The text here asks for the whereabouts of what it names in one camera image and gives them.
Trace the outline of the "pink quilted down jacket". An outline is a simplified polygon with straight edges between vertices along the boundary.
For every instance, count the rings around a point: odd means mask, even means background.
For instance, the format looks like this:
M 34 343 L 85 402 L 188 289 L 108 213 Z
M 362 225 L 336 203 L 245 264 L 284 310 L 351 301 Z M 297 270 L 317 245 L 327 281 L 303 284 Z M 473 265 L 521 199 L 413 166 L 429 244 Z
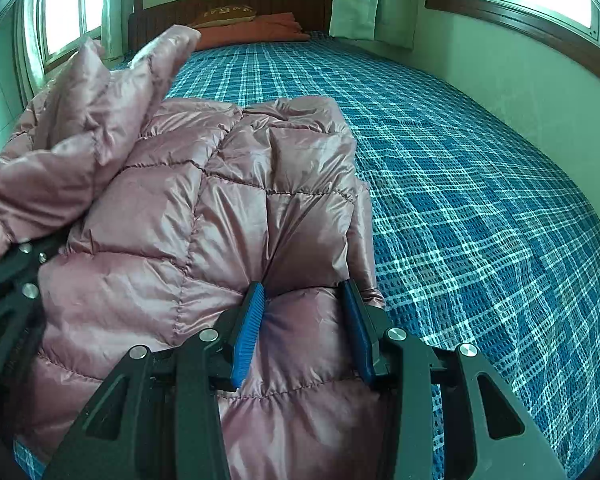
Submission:
M 178 350 L 265 291 L 253 361 L 218 395 L 235 479 L 371 479 L 385 405 L 355 375 L 337 286 L 384 300 L 372 205 L 337 103 L 241 107 L 168 90 L 199 40 L 173 26 L 123 70 L 87 40 L 0 155 L 0 259 L 67 229 L 41 266 L 46 330 L 16 411 L 45 466 L 131 348 Z

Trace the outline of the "blue plaid bed sheet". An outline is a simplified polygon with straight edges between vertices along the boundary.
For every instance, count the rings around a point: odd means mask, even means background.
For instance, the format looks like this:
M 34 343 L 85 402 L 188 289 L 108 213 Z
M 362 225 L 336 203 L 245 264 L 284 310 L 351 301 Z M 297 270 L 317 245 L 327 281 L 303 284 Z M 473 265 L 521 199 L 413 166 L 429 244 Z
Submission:
M 393 323 L 473 342 L 577 478 L 600 449 L 600 218 L 549 158 L 433 76 L 314 37 L 193 54 L 168 97 L 333 99 Z

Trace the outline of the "left window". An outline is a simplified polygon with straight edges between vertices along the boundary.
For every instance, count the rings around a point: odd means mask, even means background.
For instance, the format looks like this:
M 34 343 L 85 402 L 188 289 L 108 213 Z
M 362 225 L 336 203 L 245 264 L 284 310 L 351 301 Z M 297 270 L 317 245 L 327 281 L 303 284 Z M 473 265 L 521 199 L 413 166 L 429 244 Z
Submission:
M 23 0 L 23 47 L 32 72 L 49 74 L 83 38 L 97 38 L 103 8 L 104 0 Z

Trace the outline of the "green curtain beside headboard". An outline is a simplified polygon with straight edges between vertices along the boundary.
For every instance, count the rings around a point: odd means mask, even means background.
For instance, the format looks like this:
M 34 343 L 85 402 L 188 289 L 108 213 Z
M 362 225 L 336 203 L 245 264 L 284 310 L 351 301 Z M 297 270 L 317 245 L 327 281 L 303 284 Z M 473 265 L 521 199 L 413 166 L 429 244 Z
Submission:
M 104 0 L 100 42 L 105 60 L 118 62 L 129 49 L 129 18 L 134 11 L 134 0 Z

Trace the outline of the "brown patterned small cushion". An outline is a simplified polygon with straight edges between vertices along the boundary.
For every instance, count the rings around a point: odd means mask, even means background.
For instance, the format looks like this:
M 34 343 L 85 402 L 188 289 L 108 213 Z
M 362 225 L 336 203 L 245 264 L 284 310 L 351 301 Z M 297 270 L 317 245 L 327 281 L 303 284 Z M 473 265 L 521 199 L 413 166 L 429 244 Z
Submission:
M 242 22 L 250 22 L 257 17 L 257 12 L 246 4 L 230 4 L 229 6 L 218 6 L 197 15 L 189 23 L 191 28 L 207 28 L 233 25 Z

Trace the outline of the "orange red pillow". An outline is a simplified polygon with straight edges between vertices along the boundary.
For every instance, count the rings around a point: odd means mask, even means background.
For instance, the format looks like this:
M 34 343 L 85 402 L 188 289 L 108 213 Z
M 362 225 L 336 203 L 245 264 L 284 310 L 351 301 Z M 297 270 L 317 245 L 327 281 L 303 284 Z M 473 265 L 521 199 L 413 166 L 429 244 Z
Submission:
M 200 30 L 201 37 L 196 51 L 235 44 L 256 44 L 257 42 L 308 41 L 310 35 L 291 12 L 260 15 L 248 22 L 206 27 Z

